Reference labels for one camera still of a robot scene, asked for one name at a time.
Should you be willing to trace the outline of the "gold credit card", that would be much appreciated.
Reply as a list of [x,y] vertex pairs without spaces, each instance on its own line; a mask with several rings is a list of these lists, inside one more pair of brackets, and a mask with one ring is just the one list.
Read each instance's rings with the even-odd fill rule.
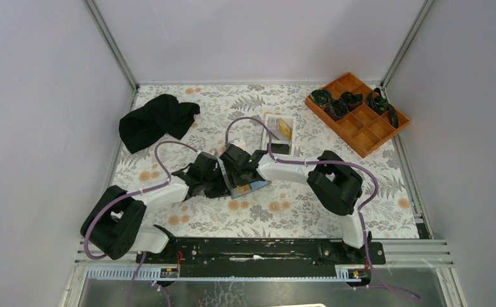
[[251,186],[249,184],[236,187],[234,190],[235,195],[240,197],[251,192]]

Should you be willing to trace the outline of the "grey blue card holder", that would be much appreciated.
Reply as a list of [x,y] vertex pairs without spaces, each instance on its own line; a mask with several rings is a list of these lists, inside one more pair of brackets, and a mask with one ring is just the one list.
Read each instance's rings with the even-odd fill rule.
[[[231,198],[232,199],[239,198],[238,196],[235,195],[235,192],[233,191],[235,188],[232,188],[231,187],[231,185],[229,183],[229,180],[227,178],[227,174],[226,174],[226,184],[227,184],[227,186],[229,187],[229,189],[231,191]],[[255,192],[255,191],[259,190],[259,189],[262,189],[262,188],[264,188],[264,187],[266,187],[268,185],[270,185],[270,181],[263,180],[259,175],[257,175],[256,181],[250,184],[250,186],[251,186],[251,192],[250,193],[253,193],[253,192]]]

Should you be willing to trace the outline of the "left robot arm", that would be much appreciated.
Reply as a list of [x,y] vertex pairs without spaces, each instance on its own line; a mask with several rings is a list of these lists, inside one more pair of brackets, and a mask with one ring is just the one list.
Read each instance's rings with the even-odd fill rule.
[[169,235],[158,226],[143,227],[143,218],[151,209],[200,194],[207,198],[229,195],[218,159],[206,152],[161,184],[131,193],[117,185],[108,187],[81,226],[86,256],[117,260],[129,251],[148,251],[157,261],[169,262],[175,254]]

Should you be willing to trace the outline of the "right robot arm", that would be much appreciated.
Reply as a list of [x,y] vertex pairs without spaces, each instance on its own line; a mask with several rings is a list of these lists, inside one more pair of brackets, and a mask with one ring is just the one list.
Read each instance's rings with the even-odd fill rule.
[[337,216],[345,243],[345,258],[354,264],[369,255],[364,242],[357,202],[362,196],[362,177],[330,150],[319,157],[301,158],[266,150],[249,154],[230,144],[220,160],[232,187],[254,182],[284,180],[308,185],[325,209]]

